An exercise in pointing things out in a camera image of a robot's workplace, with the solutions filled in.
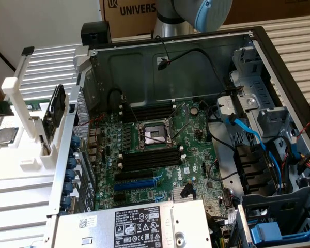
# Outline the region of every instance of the white wall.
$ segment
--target white wall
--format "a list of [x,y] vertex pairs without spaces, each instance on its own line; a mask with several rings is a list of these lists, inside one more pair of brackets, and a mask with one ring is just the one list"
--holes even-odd
[[[100,16],[99,0],[0,0],[0,52],[16,67],[24,47],[80,43],[83,24]],[[6,76],[0,63],[0,85]]]

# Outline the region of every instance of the green circuit board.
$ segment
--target green circuit board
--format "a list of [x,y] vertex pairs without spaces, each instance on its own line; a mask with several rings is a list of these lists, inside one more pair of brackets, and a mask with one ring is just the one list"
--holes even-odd
[[[176,146],[184,147],[185,160],[181,165],[154,169],[154,176],[162,175],[157,187],[124,191],[126,195],[124,203],[113,201],[114,194],[122,193],[114,192],[114,184],[116,183],[114,175],[120,173],[120,169],[117,167],[119,150],[126,153],[142,152],[138,150],[137,123],[122,123],[118,113],[114,113],[107,115],[99,124],[92,126],[89,140],[92,142],[92,135],[104,133],[104,137],[100,138],[99,142],[103,147],[110,148],[110,154],[106,156],[105,163],[102,162],[99,151],[96,152],[96,155],[93,155],[95,157],[94,169],[97,176],[95,210],[111,209],[120,205],[148,201],[172,200],[174,189],[183,189],[190,180],[194,179],[193,187],[196,191],[196,197],[204,201],[206,211],[213,216],[224,216],[226,214],[224,204],[219,204],[219,197],[223,195],[221,183],[208,179],[203,171],[204,166],[208,170],[216,159],[212,142],[206,142],[206,113],[199,110],[197,116],[192,116],[190,109],[199,107],[198,103],[193,103],[193,101],[177,102],[176,105],[180,107],[172,118],[172,135],[177,133],[186,123],[189,123],[175,138]],[[131,130],[129,150],[126,150],[126,144],[123,142],[126,129]],[[196,137],[195,130],[202,131],[202,138]],[[152,145],[151,148],[162,148],[163,146],[166,145],[156,144]],[[214,177],[220,177],[216,169],[211,173]]]

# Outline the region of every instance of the cpu socket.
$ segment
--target cpu socket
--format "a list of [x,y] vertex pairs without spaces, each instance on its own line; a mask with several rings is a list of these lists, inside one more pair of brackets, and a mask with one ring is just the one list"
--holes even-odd
[[165,124],[159,124],[153,127],[145,127],[144,134],[145,136],[145,145],[154,145],[162,142],[166,142],[167,132],[165,128]]

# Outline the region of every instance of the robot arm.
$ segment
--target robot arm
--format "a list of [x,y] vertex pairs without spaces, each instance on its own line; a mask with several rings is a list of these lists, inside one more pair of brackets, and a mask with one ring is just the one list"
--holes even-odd
[[189,34],[192,29],[186,28],[186,25],[200,32],[215,31],[224,23],[232,2],[233,0],[157,0],[158,20],[154,33],[162,37]]

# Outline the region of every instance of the cardboard box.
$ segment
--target cardboard box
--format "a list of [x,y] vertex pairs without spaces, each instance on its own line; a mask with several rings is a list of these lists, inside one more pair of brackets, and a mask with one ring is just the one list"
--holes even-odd
[[225,24],[310,16],[310,0],[233,0]]
[[102,19],[109,21],[112,38],[150,34],[154,30],[156,0],[99,1]]
[[[102,19],[109,21],[112,38],[149,34],[154,30],[157,18],[156,0],[99,1]],[[310,0],[233,0],[224,24],[307,15],[310,15]]]

